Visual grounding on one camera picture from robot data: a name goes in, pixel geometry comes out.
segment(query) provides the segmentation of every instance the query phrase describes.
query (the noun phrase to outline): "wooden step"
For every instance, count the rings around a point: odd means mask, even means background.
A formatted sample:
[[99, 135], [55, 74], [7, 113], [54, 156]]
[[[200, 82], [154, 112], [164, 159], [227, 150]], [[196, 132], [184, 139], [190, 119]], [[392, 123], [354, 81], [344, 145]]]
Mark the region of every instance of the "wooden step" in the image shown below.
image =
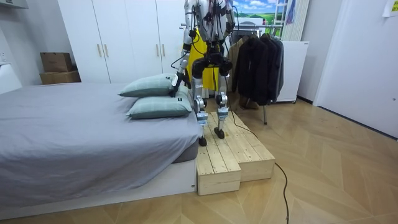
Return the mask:
[[[248, 127], [234, 114], [237, 125]], [[217, 114], [211, 113], [204, 132], [207, 146], [199, 146], [197, 157], [198, 194], [239, 190], [240, 182], [268, 179], [275, 157], [250, 131], [234, 124], [232, 113], [224, 123], [224, 139], [214, 132]]]
[[239, 190], [241, 168], [225, 139], [214, 133], [217, 124], [209, 114], [205, 126], [207, 146], [199, 146], [197, 157], [198, 195]]
[[[218, 119], [216, 112], [209, 117]], [[249, 129], [235, 113], [234, 118], [238, 126]], [[224, 123], [225, 139], [222, 142], [227, 143], [242, 170], [241, 182], [271, 178], [275, 157], [253, 133], [238, 126], [234, 124], [232, 112], [229, 112]]]

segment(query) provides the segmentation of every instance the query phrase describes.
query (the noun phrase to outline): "rack leg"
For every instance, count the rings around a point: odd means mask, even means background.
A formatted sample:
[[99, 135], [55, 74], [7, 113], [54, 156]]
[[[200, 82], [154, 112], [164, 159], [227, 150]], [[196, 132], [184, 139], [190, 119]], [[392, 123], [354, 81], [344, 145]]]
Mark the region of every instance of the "rack leg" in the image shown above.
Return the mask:
[[266, 106], [262, 106], [262, 111], [264, 113], [264, 125], [267, 125], [267, 113], [266, 113]]

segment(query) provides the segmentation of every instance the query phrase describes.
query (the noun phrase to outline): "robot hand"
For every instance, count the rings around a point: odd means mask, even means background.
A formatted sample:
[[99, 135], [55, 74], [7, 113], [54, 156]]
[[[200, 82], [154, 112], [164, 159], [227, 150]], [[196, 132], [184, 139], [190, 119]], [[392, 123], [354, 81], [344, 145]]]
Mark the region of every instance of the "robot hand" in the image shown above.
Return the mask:
[[178, 89], [180, 88], [180, 84], [181, 84], [181, 81], [182, 81], [182, 80], [185, 80], [185, 75], [184, 75], [183, 73], [181, 73], [181, 72], [177, 72], [177, 73], [175, 74], [175, 76], [174, 76], [173, 81], [172, 81], [173, 89], [172, 89], [172, 91], [170, 91], [170, 93], [169, 93], [169, 95], [170, 95], [171, 97], [175, 97], [176, 92], [177, 92]]

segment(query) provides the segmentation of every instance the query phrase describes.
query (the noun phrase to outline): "gray bedsheet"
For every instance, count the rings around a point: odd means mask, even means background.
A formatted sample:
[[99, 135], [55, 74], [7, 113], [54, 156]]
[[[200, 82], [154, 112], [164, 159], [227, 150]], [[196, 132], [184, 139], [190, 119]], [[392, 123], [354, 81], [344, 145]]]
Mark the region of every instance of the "gray bedsheet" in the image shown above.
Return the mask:
[[194, 113], [132, 121], [124, 85], [29, 86], [0, 95], [0, 209], [146, 184], [201, 135]]

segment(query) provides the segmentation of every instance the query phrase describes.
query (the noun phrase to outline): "pillow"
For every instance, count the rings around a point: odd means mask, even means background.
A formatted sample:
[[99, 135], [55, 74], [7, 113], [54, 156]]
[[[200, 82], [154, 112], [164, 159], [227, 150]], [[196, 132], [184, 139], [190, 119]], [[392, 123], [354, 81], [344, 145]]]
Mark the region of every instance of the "pillow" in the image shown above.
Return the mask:
[[189, 89], [180, 86], [175, 97], [150, 96], [139, 98], [127, 115], [132, 119], [168, 118], [183, 116], [192, 111], [188, 100]]
[[151, 77], [140, 78], [124, 87], [119, 96], [146, 97], [168, 96], [173, 89], [172, 81], [175, 74], [160, 74]]

